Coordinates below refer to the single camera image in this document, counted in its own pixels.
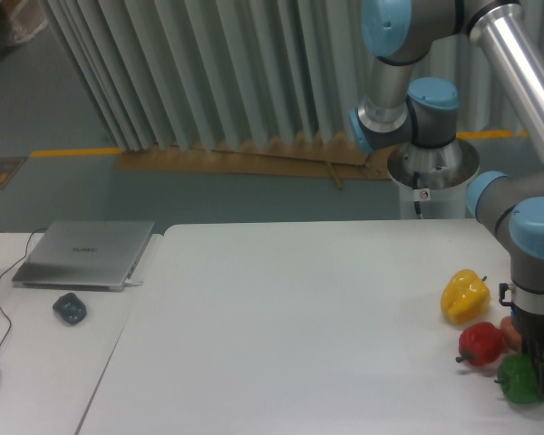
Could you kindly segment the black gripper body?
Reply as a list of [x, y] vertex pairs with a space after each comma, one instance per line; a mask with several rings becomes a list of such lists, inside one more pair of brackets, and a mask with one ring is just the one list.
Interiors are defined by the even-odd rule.
[[544, 314], [530, 313], [514, 305], [510, 316], [514, 328], [524, 340], [544, 347]]

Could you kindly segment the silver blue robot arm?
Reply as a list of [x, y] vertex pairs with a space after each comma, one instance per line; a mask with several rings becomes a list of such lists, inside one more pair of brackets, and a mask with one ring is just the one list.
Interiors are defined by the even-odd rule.
[[[469, 211], [510, 255], [510, 281], [500, 285], [536, 394], [544, 398], [544, 61], [525, 31], [517, 1], [366, 1], [364, 43], [374, 56], [374, 85], [349, 115], [367, 153], [401, 145], [390, 174], [411, 189], [426, 183], [426, 162], [442, 158], [440, 182], [467, 189]], [[413, 67], [433, 42], [464, 34], [498, 76], [543, 163], [532, 177], [479, 173], [471, 148], [457, 140], [457, 93], [445, 80], [413, 80]]]

